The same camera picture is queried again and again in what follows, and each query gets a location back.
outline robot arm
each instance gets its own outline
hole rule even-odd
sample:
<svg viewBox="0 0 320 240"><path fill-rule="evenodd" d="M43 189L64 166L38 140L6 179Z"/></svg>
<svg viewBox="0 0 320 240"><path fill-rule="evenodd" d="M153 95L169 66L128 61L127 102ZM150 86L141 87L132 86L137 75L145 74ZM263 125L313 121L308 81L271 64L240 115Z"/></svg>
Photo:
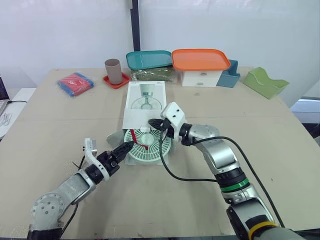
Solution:
<svg viewBox="0 0 320 240"><path fill-rule="evenodd" d="M304 239L289 229L277 227L232 149L222 139L200 141L218 137L218 129L210 125L188 124L184 112L175 102L166 106L161 117L163 119L149 120L149 124L176 141L180 137L185 146L195 145L203 153L220 186L222 197L230 205L226 213L239 239Z"/></svg>
<svg viewBox="0 0 320 240"><path fill-rule="evenodd" d="M90 164L79 169L52 192L38 198L31 209L33 223L28 240L58 240L62 235L60 218L70 205L75 205L96 189L102 180L107 181L120 167L134 142L128 141L111 152L104 151L97 158L96 141L84 140L85 160Z"/></svg>

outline brown cup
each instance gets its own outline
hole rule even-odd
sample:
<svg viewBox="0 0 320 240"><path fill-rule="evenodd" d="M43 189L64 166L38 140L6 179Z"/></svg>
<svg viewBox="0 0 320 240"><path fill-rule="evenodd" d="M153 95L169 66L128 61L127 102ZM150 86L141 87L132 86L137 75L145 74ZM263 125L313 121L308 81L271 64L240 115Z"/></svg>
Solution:
<svg viewBox="0 0 320 240"><path fill-rule="evenodd" d="M109 78L109 82L113 85L118 85L122 83L120 61L118 59L111 58L105 61L104 65Z"/></svg>

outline beige table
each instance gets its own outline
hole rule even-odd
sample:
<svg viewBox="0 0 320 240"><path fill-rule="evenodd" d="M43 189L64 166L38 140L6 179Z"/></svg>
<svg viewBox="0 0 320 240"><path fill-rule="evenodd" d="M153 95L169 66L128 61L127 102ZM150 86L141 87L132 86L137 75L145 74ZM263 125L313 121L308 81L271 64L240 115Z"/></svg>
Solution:
<svg viewBox="0 0 320 240"><path fill-rule="evenodd" d="M101 153L109 148L106 137L121 129L127 87L106 86L104 69L81 69L96 86L71 98L57 80L76 70L51 70L0 143L1 237L26 236L34 200L76 172L72 161L83 156L85 137L96 139ZM268 100L241 82L235 88L168 83L166 95L189 123L213 125L240 144L288 228L320 227L320 148L280 98ZM178 176L212 178L195 147L178 145L170 159ZM64 238L232 235L227 207L216 183L181 182L162 166L122 162L108 182L80 203ZM72 211L64 215L65 222Z"/></svg>

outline teal tray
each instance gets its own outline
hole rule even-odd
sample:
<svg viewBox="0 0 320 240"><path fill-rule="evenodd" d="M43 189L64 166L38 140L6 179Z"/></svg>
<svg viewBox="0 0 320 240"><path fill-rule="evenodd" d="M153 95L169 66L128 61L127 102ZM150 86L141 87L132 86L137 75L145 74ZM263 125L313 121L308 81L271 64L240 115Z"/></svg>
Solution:
<svg viewBox="0 0 320 240"><path fill-rule="evenodd" d="M126 56L128 67L132 70L153 69L172 65L171 52L156 51L132 51Z"/></svg>

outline green tray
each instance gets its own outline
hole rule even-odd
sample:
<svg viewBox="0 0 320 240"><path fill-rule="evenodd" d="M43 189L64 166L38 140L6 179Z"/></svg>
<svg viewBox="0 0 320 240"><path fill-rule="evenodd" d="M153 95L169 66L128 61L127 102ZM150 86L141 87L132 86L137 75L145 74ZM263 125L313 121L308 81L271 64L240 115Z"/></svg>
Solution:
<svg viewBox="0 0 320 240"><path fill-rule="evenodd" d="M282 79L269 78L266 70L262 67L249 71L243 83L267 99L279 94L289 84Z"/></svg>

